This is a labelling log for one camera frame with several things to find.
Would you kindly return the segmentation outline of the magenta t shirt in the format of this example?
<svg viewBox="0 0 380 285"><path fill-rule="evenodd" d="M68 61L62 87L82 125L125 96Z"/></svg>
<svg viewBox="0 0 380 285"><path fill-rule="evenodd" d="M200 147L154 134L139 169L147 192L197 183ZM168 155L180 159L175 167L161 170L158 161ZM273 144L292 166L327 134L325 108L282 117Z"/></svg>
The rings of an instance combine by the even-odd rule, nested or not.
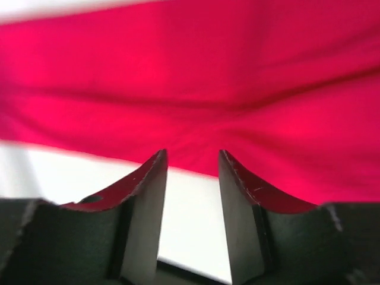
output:
<svg viewBox="0 0 380 285"><path fill-rule="evenodd" d="M379 201L378 1L154 1L1 25L1 139Z"/></svg>

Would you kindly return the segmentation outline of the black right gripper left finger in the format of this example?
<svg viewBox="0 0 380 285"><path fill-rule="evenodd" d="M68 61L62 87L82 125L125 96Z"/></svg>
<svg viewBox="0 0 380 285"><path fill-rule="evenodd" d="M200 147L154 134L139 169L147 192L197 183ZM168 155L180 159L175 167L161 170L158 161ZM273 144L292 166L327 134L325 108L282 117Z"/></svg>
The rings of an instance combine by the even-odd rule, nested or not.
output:
<svg viewBox="0 0 380 285"><path fill-rule="evenodd" d="M167 152L79 203L1 200L2 284L154 280Z"/></svg>

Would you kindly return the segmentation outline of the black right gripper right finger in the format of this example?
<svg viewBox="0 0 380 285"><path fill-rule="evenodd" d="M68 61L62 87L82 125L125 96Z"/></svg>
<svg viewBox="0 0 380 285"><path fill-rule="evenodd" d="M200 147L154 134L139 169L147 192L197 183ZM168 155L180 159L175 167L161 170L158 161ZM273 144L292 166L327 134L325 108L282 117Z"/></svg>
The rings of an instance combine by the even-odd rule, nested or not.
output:
<svg viewBox="0 0 380 285"><path fill-rule="evenodd" d="M225 150L218 171L233 284L379 283L379 204L302 201Z"/></svg>

